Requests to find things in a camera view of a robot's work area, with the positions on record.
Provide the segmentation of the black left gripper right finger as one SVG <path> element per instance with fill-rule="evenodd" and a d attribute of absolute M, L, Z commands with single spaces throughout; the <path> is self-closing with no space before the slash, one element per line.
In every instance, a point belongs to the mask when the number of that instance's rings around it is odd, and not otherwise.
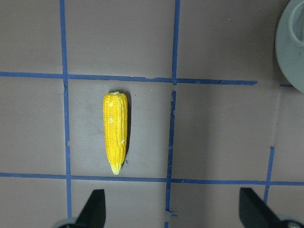
<path fill-rule="evenodd" d="M 245 228 L 274 228 L 281 223 L 252 188 L 240 188 L 238 214 Z"/>

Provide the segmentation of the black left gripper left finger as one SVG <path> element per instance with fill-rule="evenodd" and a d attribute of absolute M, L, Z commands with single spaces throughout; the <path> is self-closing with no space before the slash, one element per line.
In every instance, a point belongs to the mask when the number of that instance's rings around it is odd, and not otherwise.
<path fill-rule="evenodd" d="M 76 228 L 103 228 L 105 225 L 105 191 L 93 190 L 77 220 Z"/>

